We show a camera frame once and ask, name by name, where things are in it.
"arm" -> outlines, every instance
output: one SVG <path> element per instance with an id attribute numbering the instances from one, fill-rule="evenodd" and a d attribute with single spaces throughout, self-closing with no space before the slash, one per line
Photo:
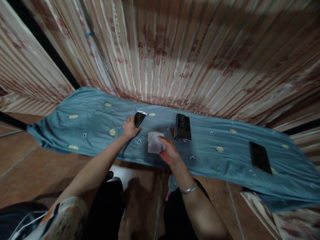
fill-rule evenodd
<path id="1" fill-rule="evenodd" d="M 135 127 L 134 116 L 124 122 L 123 128 L 124 133 L 99 155 L 95 156 L 87 163 L 58 197 L 52 208 L 64 199 L 78 196 L 85 201 L 88 210 L 90 210 L 98 188 L 106 178 L 117 155 L 124 145 L 141 130 L 141 128 Z"/>
<path id="2" fill-rule="evenodd" d="M 181 159 L 173 142 L 159 137 L 166 149 L 159 155 L 169 165 L 181 191 L 194 185 L 194 179 Z M 232 239 L 226 225 L 206 195 L 197 187 L 193 192 L 182 195 L 188 217 L 198 239 Z"/>

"white smartphone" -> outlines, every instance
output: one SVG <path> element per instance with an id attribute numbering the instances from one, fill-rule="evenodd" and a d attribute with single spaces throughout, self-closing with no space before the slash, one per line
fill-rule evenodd
<path id="1" fill-rule="evenodd" d="M 137 111 L 137 113 L 134 116 L 134 124 L 136 125 L 136 128 L 141 126 L 146 116 L 147 116 L 147 113 L 143 111 Z"/>

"left hand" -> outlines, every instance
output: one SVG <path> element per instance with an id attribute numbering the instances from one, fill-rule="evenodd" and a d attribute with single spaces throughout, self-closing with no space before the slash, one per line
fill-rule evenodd
<path id="1" fill-rule="evenodd" d="M 141 127 L 136 128 L 134 124 L 134 115 L 131 118 L 128 118 L 124 121 L 124 124 L 122 125 L 124 129 L 123 135 L 130 140 L 131 138 L 135 137 L 138 132 L 141 131 Z"/>

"floral sleeve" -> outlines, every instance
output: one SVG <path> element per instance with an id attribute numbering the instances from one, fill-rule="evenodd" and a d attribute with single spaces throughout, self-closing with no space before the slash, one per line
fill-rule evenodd
<path id="1" fill-rule="evenodd" d="M 79 197 L 69 197 L 50 209 L 25 239 L 80 239 L 87 215 L 85 202 Z"/>

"blue cloth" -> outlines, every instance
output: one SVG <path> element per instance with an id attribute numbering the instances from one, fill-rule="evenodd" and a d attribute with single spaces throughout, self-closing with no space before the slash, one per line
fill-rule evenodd
<path id="1" fill-rule="evenodd" d="M 117 159 L 168 168 L 158 155 L 147 153 L 147 136 L 155 130 L 173 140 L 176 114 L 181 113 L 190 117 L 192 141 L 173 142 L 192 174 L 230 181 L 257 191 L 273 212 L 320 203 L 320 174 L 315 166 L 288 135 L 264 127 L 133 102 L 82 87 L 66 98 L 53 114 L 28 125 L 27 131 L 42 147 L 52 151 L 95 156 L 123 133 L 124 120 L 138 110 L 148 116 L 141 132 Z M 250 141 L 267 149 L 273 175 L 252 166 Z"/>

